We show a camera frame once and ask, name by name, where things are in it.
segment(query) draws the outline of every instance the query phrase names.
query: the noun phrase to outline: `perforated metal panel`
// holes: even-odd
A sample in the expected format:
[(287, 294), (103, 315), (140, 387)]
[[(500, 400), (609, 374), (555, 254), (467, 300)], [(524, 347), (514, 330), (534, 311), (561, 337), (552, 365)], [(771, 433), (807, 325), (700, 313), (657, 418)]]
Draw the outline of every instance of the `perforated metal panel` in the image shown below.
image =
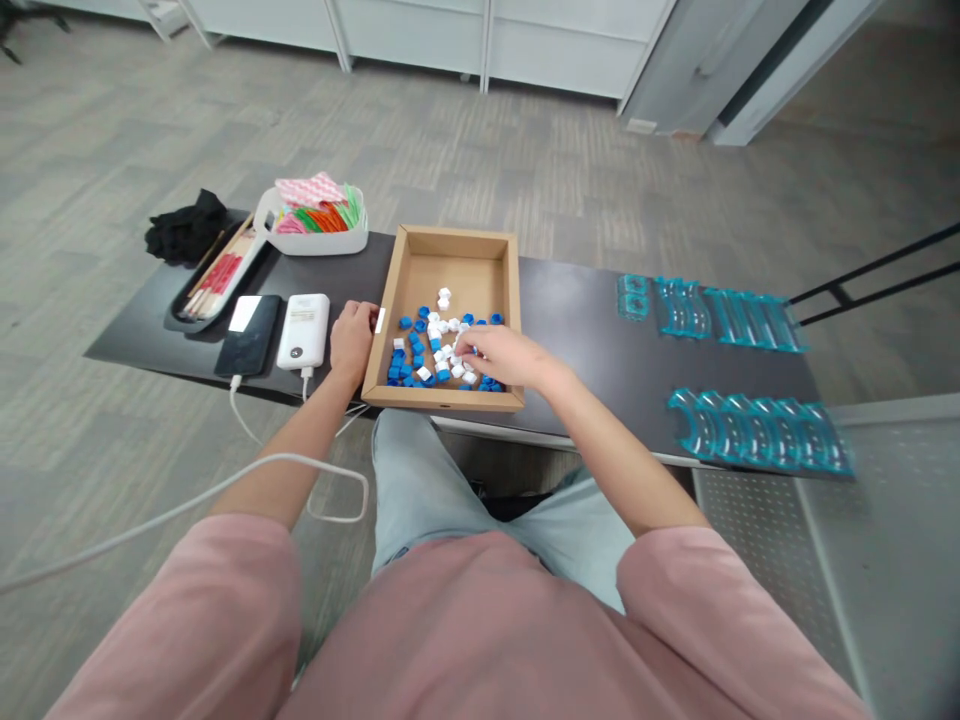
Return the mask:
[(855, 481), (695, 470), (698, 499), (879, 720), (957, 718), (960, 421), (880, 405), (843, 428)]
[(757, 581), (855, 686), (850, 658), (793, 478), (694, 470), (697, 501)]

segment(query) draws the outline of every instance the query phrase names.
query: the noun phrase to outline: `black table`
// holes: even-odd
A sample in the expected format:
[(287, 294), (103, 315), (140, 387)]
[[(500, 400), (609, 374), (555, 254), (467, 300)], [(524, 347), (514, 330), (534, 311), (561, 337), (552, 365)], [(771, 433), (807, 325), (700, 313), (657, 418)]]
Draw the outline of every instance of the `black table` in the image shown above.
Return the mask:
[[(325, 293), (331, 302), (332, 325), (347, 300), (380, 302), (393, 241), (392, 235), (370, 233), (363, 252), (331, 257), (288, 257), (268, 245), (239, 292), (276, 294), (284, 299), (298, 293)], [(227, 388), (227, 381), (216, 377), (213, 367), (229, 312), (198, 335), (163, 327), (171, 300), (191, 274), (187, 268), (161, 266), (90, 346), (86, 357)], [(680, 387), (716, 390), (722, 395), (795, 397), (800, 402), (819, 399), (802, 355), (661, 335), (652, 311), (639, 323), (621, 318), (617, 314), (618, 277), (619, 273), (609, 270), (521, 257), (523, 330), (570, 364), (652, 451), (689, 457), (675, 440), (682, 431), (679, 414), (668, 412), (666, 406), (671, 393)], [(277, 343), (280, 333), (275, 335)], [(320, 382), (329, 369), (325, 362), (316, 371), (314, 382)], [(245, 378), (240, 392), (299, 404), (301, 387), (298, 372), (271, 365), (265, 376)], [(510, 433), (517, 431), (546, 439), (566, 436), (547, 403), (532, 391), (526, 394), (526, 408), (514, 415), (431, 414), (479, 423), (490, 430), (499, 428), (499, 435), (484, 433), (492, 436), (510, 438)]]

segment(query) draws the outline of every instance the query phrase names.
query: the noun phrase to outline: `pink sleeve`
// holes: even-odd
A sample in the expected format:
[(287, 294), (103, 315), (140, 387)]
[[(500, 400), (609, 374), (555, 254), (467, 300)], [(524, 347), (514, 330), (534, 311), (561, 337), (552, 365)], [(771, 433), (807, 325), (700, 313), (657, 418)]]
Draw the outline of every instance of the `pink sleeve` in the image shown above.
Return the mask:
[(272, 718), (300, 641), (287, 529), (252, 515), (197, 523), (48, 718)]
[(642, 535), (617, 568), (627, 617), (752, 718), (867, 718), (860, 698), (708, 528)]

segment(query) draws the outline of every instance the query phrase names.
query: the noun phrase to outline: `light blue jeans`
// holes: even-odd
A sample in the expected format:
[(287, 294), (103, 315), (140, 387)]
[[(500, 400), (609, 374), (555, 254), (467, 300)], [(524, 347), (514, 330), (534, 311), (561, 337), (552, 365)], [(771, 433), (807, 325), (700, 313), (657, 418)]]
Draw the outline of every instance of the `light blue jeans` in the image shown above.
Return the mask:
[(377, 488), (376, 573), (429, 540), (501, 530), (540, 558), (554, 575), (579, 583), (623, 612), (617, 563), (633, 535), (581, 472), (513, 522), (494, 520), (420, 413), (384, 410), (373, 432)]

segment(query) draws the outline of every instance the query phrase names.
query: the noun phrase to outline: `black cloth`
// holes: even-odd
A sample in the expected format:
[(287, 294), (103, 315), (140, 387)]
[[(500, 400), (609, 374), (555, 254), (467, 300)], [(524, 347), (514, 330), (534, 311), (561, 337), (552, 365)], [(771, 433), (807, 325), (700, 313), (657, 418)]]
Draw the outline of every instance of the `black cloth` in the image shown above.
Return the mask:
[(168, 263), (197, 263), (226, 228), (227, 209), (209, 190), (188, 207), (150, 218), (147, 252)]

